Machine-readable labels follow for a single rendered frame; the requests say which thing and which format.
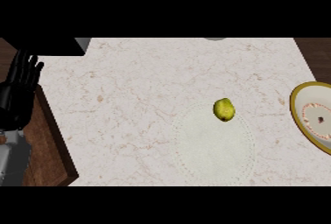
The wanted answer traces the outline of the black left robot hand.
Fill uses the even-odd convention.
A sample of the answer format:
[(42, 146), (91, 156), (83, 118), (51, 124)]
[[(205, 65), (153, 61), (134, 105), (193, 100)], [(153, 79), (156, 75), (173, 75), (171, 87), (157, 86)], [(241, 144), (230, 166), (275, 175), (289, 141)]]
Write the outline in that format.
[(23, 130), (30, 123), (43, 66), (27, 50), (17, 52), (0, 83), (0, 131)]

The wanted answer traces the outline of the white round placemat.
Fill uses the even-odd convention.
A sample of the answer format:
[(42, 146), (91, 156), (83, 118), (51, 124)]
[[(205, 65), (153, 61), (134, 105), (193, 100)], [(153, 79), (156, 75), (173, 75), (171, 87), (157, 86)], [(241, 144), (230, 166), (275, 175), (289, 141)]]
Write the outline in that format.
[(237, 186), (255, 170), (255, 136), (240, 115), (224, 122), (213, 104), (193, 104), (172, 125), (172, 157), (191, 186)]

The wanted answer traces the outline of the white bowl with gold rim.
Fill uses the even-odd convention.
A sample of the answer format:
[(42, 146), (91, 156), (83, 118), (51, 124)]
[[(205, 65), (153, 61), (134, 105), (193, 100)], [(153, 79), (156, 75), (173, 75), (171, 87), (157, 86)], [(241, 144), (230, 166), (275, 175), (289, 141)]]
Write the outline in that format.
[(290, 95), (295, 123), (312, 144), (331, 155), (331, 85), (309, 81)]

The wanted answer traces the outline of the black appliance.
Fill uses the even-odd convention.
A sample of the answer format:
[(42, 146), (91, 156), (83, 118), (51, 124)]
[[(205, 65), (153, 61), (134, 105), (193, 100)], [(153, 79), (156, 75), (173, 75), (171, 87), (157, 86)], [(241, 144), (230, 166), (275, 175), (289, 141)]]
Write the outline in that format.
[(5, 41), (17, 50), (27, 49), (38, 56), (85, 56), (91, 38), (5, 37)]

